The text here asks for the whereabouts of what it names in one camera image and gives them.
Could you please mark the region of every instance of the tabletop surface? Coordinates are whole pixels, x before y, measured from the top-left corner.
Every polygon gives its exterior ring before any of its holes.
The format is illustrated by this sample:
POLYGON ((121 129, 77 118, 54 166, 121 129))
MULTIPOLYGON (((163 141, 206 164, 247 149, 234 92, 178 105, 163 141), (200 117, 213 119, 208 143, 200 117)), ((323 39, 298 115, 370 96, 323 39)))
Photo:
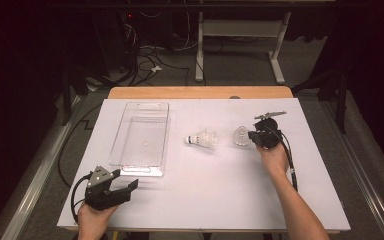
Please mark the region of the tabletop surface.
MULTIPOLYGON (((108 158, 124 106, 132 101, 170 104, 171 122, 164 176, 139 177, 138 189, 132 193, 131 201, 122 204, 112 216, 110 229, 285 231, 279 200, 255 147, 252 144, 237 146, 232 141, 237 127, 243 125, 252 129, 255 123, 253 117, 269 111, 287 112, 275 118, 292 147, 300 194, 328 231, 350 229, 300 104, 290 97, 107 99, 75 181, 93 171, 97 165, 114 170, 109 166, 108 158), (183 142, 186 135, 204 128, 217 131, 219 143, 215 150, 183 142)), ((136 177, 121 176, 113 181, 112 188, 125 187, 134 179, 136 177)), ((83 193, 84 190, 78 190, 76 199, 80 200, 83 193)), ((58 226, 77 228, 71 217, 69 201, 64 205, 58 226)))

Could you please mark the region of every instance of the transparent plastic tray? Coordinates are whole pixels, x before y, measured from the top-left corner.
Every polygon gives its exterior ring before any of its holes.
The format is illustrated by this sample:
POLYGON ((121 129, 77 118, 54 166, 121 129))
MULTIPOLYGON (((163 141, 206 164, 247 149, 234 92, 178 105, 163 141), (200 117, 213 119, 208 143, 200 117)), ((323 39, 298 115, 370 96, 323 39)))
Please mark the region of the transparent plastic tray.
POLYGON ((122 175, 162 176, 168 126, 168 103, 127 103, 109 164, 122 175))

